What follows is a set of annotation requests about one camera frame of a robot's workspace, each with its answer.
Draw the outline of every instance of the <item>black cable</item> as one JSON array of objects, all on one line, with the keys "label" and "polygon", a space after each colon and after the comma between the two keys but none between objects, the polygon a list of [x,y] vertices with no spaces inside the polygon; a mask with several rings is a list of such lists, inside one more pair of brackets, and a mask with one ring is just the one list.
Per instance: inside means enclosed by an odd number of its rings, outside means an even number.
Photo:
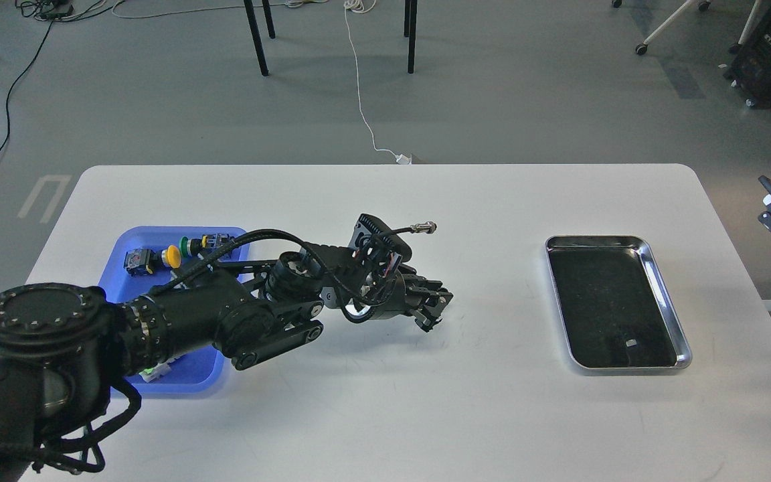
[{"label": "black cable", "polygon": [[227,253],[230,253],[230,251],[238,249],[242,245],[254,243],[256,241],[263,241],[265,239],[282,239],[284,241],[291,241],[291,243],[299,244],[300,246],[308,250],[309,255],[311,255],[313,260],[315,260],[315,262],[317,262],[319,265],[322,266],[325,274],[327,274],[329,278],[337,286],[345,290],[347,293],[351,294],[353,299],[358,299],[360,302],[368,306],[379,306],[385,303],[386,301],[388,301],[388,299],[375,300],[375,299],[367,298],[365,295],[359,293],[358,291],[352,289],[351,287],[348,287],[345,284],[345,282],[340,280],[340,278],[337,278],[334,272],[331,272],[331,270],[327,266],[327,263],[325,263],[324,260],[314,250],[309,249],[309,243],[302,241],[302,239],[297,238],[296,236],[290,234],[290,232],[280,231],[278,229],[259,229],[259,230],[247,232],[244,235],[233,238],[228,243],[223,244],[217,250],[214,250],[212,251],[212,253],[205,256],[204,259],[195,263],[195,265],[190,266],[189,268],[185,269],[183,272],[180,272],[177,278],[170,280],[164,285],[151,288],[148,294],[158,295],[158,294],[165,293],[171,290],[172,288],[176,287],[177,285],[184,283],[187,280],[190,280],[190,278],[193,278],[200,272],[205,271],[207,267],[210,265],[210,263],[214,262],[217,259],[220,259],[220,257],[226,255]]},{"label": "black cable", "polygon": [[89,19],[89,18],[94,18],[94,17],[95,17],[95,16],[97,16],[97,15],[101,15],[101,13],[106,13],[106,12],[108,12],[109,10],[111,10],[111,9],[114,9],[114,8],[115,8],[115,5],[113,5],[113,6],[111,6],[111,7],[106,7],[105,9],[102,9],[102,10],[100,10],[99,12],[91,13],[91,15],[88,15],[88,16],[83,16],[83,15],[85,15],[85,13],[88,13],[88,12],[89,12],[89,11],[90,11],[92,8],[94,8],[94,5],[92,5],[91,7],[88,7],[88,9],[86,9],[84,12],[82,12],[82,13],[79,13],[79,15],[76,15],[76,16],[74,16],[73,18],[67,18],[67,19],[55,19],[55,21],[56,21],[56,22],[58,22],[58,23],[73,23],[73,22],[75,22],[75,21],[80,21],[81,19]]},{"label": "black cable", "polygon": [[34,61],[37,60],[37,56],[40,55],[40,49],[43,48],[44,44],[46,43],[46,38],[50,36],[50,30],[52,30],[52,22],[50,22],[49,27],[46,28],[46,33],[44,34],[44,38],[40,40],[40,45],[37,46],[37,51],[34,52],[34,57],[31,58],[31,61],[28,63],[28,65],[22,70],[21,73],[16,77],[16,79],[13,80],[12,85],[8,89],[8,95],[5,97],[5,119],[7,120],[7,130],[5,133],[5,140],[2,141],[2,145],[0,146],[0,153],[2,153],[2,149],[5,149],[6,144],[8,143],[8,140],[10,140],[10,96],[13,92],[13,87],[16,86],[16,83],[19,82],[19,79],[22,79],[22,76],[25,75],[26,72],[31,68],[31,65],[34,65]]}]

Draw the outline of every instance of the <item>table leg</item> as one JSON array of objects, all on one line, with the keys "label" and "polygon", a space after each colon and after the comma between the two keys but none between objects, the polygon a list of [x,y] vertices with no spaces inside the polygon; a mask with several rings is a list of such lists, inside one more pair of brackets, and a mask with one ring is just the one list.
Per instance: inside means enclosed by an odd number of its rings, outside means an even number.
[{"label": "table leg", "polygon": [[404,37],[410,36],[410,0],[404,2]]},{"label": "table leg", "polygon": [[254,6],[252,0],[242,0],[246,7],[246,16],[248,16],[248,28],[252,31],[252,41],[254,42],[254,52],[258,55],[258,64],[260,65],[261,76],[269,76],[270,71],[266,68],[266,58],[264,57],[264,46],[260,43],[260,31],[258,30],[258,19],[254,18]]},{"label": "table leg", "polygon": [[276,30],[272,26],[272,9],[270,9],[270,0],[261,0],[261,5],[264,6],[264,16],[266,17],[266,31],[270,34],[270,39],[275,39]]},{"label": "table leg", "polygon": [[410,74],[416,71],[416,15],[418,0],[410,0],[410,63],[406,71]]}]

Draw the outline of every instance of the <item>white table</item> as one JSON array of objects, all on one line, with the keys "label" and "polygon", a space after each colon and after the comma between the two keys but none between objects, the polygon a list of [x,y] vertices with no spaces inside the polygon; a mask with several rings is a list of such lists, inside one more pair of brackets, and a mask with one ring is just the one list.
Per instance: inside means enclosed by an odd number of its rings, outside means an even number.
[{"label": "white table", "polygon": [[[29,281],[96,283],[134,226],[279,228],[343,245],[362,212],[393,228],[438,223],[406,240],[410,264],[455,293],[443,323],[422,333],[409,318],[324,313],[316,342],[227,367],[211,396],[146,400],[103,443],[98,480],[771,480],[771,320],[682,165],[95,167]],[[543,250],[560,234],[651,244],[691,366],[572,367]],[[251,257],[294,249],[263,242]]]}]

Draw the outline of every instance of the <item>electrical component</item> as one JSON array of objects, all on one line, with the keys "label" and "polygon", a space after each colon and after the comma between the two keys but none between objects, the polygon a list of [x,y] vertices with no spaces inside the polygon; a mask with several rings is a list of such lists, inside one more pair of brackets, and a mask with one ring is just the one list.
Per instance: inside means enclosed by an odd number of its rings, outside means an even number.
[{"label": "electrical component", "polygon": [[180,268],[181,261],[180,249],[174,244],[169,245],[159,254],[147,248],[137,248],[126,252],[123,268],[130,276],[147,276],[156,274],[163,268]]}]

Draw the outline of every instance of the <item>metal tray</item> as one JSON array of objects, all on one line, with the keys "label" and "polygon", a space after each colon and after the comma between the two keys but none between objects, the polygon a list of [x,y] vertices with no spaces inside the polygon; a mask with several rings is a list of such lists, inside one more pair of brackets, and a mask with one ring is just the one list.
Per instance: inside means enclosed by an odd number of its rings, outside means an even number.
[{"label": "metal tray", "polygon": [[581,369],[640,375],[689,366],[689,343],[643,239],[556,236],[545,247],[567,347]]}]

